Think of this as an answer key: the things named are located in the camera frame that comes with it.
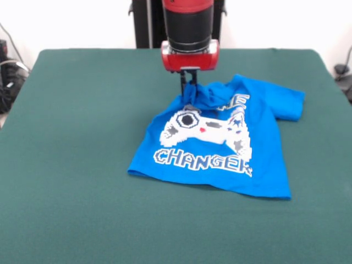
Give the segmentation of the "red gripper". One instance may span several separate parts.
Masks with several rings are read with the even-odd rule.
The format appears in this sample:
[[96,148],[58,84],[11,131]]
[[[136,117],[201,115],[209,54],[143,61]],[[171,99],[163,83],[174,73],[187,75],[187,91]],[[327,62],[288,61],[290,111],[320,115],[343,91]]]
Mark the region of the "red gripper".
[[201,52],[179,53],[170,46],[168,41],[161,44],[161,57],[165,69],[169,72],[180,72],[181,94],[187,83],[184,69],[189,70],[190,83],[197,85],[197,70],[214,70],[219,59],[219,42],[212,39],[208,47]]

